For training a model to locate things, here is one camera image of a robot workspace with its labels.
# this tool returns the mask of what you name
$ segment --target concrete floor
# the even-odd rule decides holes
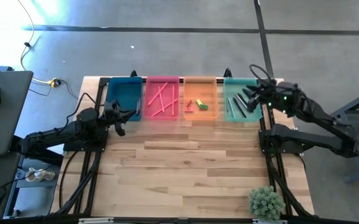
[[[16,1],[0,2],[0,65],[20,70],[22,43],[30,32],[17,26],[28,24],[28,17]],[[22,2],[41,25],[258,28],[253,0]],[[267,29],[359,30],[359,0],[260,2]],[[268,35],[267,39],[275,77],[299,83],[326,112],[359,96],[359,36]],[[248,65],[264,65],[259,34],[40,31],[32,44],[24,59],[26,69],[44,80],[62,78],[75,93],[85,75],[129,75],[135,69],[139,75],[222,76],[230,67],[236,77],[253,77]],[[76,102],[64,86],[48,97],[29,92],[16,133],[25,136],[62,126]],[[316,125],[295,122],[301,131],[325,133]],[[359,221],[359,182],[343,181],[345,175],[356,172],[356,160],[313,148],[306,152],[305,162],[316,214]],[[28,195],[39,199],[29,202]],[[25,189],[16,207],[26,215],[42,215],[51,199],[52,189]]]

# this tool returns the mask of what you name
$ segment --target green plant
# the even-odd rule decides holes
[[[272,186],[253,189],[249,193],[249,212],[266,221],[279,220],[280,212],[286,206]]]

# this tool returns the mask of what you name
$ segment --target wooden tabletop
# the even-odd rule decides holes
[[[84,77],[81,93],[96,98],[100,77]],[[265,157],[260,153],[259,122],[226,122],[223,87],[218,84],[220,115],[216,121],[183,119],[183,86],[177,121],[128,122],[124,137],[109,131],[102,153],[92,216],[252,218],[251,189],[269,185]],[[79,111],[93,107],[84,98]],[[294,127],[292,119],[274,111],[277,123]],[[67,159],[65,156],[60,173]],[[63,183],[65,202],[78,185],[84,152],[69,164]],[[304,208],[314,213],[301,160],[283,154],[287,184]],[[51,212],[58,210],[58,187]],[[82,210],[86,204],[85,189]]]

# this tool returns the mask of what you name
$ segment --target pink bin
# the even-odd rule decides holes
[[[148,77],[143,116],[154,121],[175,120],[179,114],[179,77]]]

